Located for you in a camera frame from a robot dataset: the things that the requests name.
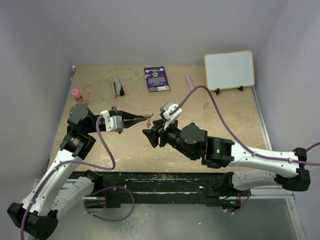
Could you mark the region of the key with yellow tag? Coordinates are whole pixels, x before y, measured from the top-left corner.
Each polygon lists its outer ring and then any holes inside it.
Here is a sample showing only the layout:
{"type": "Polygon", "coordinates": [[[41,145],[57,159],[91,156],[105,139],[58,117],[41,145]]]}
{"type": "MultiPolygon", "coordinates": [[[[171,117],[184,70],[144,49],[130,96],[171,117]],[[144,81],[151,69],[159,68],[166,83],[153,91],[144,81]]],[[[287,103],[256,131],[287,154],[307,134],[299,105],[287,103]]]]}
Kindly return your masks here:
{"type": "Polygon", "coordinates": [[[151,127],[151,119],[148,118],[147,121],[146,121],[146,125],[147,125],[147,128],[150,128],[151,127]]]}

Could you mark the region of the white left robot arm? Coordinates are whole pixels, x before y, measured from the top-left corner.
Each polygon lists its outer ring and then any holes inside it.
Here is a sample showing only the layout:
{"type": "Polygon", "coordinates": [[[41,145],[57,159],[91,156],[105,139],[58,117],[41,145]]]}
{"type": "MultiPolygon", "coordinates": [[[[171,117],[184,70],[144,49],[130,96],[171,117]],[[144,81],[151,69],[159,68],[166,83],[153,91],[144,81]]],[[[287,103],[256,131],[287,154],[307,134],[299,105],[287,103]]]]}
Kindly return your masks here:
{"type": "Polygon", "coordinates": [[[59,220],[87,195],[98,196],[103,191],[103,177],[86,171],[72,186],[63,189],[70,175],[82,165],[102,132],[121,134],[137,123],[149,121],[151,114],[135,115],[117,110],[93,114],[85,104],[74,105],[67,119],[67,133],[56,157],[44,176],[21,203],[12,203],[7,213],[20,229],[22,240],[46,240],[55,231],[59,220]]]}

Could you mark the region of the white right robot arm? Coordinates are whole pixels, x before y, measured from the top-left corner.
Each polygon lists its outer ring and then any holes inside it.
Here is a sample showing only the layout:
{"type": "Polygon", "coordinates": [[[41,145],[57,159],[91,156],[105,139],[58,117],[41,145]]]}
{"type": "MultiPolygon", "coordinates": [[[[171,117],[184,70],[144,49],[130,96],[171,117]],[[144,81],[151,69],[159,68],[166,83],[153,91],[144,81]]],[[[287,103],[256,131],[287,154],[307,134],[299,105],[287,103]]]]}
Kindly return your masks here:
{"type": "Polygon", "coordinates": [[[208,136],[206,130],[190,123],[178,129],[174,122],[165,127],[163,120],[142,130],[153,148],[170,145],[192,161],[212,169],[226,167],[251,168],[250,172],[228,172],[222,190],[228,196],[254,187],[282,186],[293,192],[305,192],[311,184],[310,172],[305,169],[307,151],[297,147],[280,152],[241,146],[230,139],[208,136]]]}

